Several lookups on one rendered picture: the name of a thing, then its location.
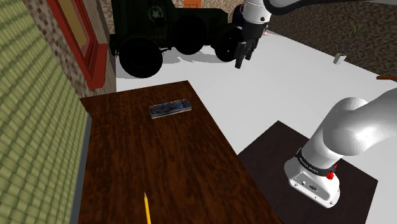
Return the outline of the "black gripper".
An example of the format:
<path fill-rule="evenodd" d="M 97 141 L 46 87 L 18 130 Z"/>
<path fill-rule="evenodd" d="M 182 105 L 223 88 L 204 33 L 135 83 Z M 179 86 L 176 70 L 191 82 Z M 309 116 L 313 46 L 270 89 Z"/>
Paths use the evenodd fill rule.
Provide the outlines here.
<path fill-rule="evenodd" d="M 254 24 L 244 21 L 242 26 L 242 42 L 238 42 L 235 50 L 235 68 L 240 69 L 244 58 L 250 60 L 251 56 L 258 45 L 259 39 L 263 36 L 267 23 Z"/>

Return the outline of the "black and blue keyboard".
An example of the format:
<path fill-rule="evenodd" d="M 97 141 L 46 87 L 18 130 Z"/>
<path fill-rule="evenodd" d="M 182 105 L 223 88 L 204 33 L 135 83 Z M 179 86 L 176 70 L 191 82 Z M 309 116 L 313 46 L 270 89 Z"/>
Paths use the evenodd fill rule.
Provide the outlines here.
<path fill-rule="evenodd" d="M 187 99 L 165 102 L 149 107 L 149 113 L 152 118 L 159 118 L 176 113 L 182 113 L 192 109 L 192 105 Z"/>

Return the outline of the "potted plant in white pot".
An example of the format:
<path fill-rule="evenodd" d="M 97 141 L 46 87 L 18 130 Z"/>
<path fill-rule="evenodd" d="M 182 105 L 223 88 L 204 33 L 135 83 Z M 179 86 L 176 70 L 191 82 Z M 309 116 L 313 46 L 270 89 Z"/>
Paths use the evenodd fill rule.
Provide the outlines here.
<path fill-rule="evenodd" d="M 335 65 L 341 64 L 346 59 L 347 56 L 346 56 L 345 53 L 349 49 L 349 47 L 351 46 L 355 36 L 357 34 L 359 34 L 360 32 L 364 31 L 366 28 L 367 28 L 367 26 L 365 26 L 365 25 L 357 25 L 354 22 L 351 22 L 351 30 L 350 30 L 351 38 L 350 38 L 349 44 L 344 48 L 342 53 L 337 53 L 335 55 L 335 57 L 333 59 L 333 63 Z"/>

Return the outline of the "dark green military truck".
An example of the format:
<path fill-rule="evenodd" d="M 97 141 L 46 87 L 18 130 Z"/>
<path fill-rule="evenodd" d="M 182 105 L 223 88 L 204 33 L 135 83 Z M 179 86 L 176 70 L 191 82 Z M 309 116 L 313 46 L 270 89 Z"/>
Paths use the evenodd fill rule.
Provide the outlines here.
<path fill-rule="evenodd" d="M 157 74 L 163 52 L 173 48 L 193 55 L 210 46 L 220 61 L 233 61 L 243 40 L 241 29 L 219 8 L 177 8 L 172 0 L 111 0 L 111 5 L 111 54 L 135 78 Z"/>

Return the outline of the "dark wooden table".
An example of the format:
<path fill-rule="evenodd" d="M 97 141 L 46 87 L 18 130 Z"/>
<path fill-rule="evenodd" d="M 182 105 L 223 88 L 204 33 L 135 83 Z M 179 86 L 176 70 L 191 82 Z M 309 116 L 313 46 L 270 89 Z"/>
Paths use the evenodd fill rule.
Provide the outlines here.
<path fill-rule="evenodd" d="M 152 118 L 149 107 L 192 109 Z M 92 128 L 78 224 L 281 224 L 187 81 L 82 99 Z"/>

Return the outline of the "dark robot stand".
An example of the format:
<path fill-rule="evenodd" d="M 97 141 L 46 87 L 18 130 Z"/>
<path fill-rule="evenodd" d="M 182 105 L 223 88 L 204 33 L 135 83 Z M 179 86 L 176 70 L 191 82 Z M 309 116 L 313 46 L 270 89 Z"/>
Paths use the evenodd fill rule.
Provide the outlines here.
<path fill-rule="evenodd" d="M 365 224 L 378 181 L 345 160 L 336 170 L 340 198 L 329 209 L 289 185 L 284 164 L 307 141 L 277 121 L 238 157 L 283 224 Z"/>

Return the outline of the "red framed window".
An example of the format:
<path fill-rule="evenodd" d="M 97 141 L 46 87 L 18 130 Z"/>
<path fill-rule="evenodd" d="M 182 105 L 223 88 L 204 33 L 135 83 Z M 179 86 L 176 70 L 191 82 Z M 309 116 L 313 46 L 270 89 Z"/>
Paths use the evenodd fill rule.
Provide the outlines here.
<path fill-rule="evenodd" d="M 83 0 L 46 0 L 89 89 L 105 83 L 108 46 L 96 38 Z"/>

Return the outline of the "yellow pencil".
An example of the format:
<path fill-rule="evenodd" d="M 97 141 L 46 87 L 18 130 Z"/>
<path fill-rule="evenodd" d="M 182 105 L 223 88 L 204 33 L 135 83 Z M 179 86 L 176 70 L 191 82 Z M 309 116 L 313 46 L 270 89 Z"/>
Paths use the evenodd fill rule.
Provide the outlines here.
<path fill-rule="evenodd" d="M 148 197 L 147 197 L 146 192 L 144 192 L 144 206 L 145 206 L 147 224 L 151 224 L 150 207 L 149 207 Z"/>

